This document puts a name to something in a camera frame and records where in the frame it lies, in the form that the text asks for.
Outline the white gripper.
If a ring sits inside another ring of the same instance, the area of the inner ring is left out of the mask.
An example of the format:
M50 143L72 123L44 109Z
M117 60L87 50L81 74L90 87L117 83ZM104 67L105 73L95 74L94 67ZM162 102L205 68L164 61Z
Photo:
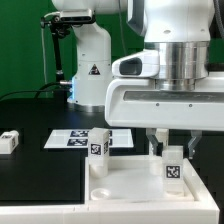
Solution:
M192 130L188 158L192 159L202 131L224 131L224 71L195 82L192 91L162 91L155 85L159 52L144 50L112 64L105 120L111 126L147 128L149 154L160 154L155 128Z

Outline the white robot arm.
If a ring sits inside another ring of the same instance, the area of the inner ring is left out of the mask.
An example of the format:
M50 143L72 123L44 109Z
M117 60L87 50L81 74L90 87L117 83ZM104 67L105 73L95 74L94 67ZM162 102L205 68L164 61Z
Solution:
M144 128L152 142L159 128L189 130L193 154L204 131L224 131L224 72L208 70L218 0L126 0L124 7L144 50L112 64L105 120Z

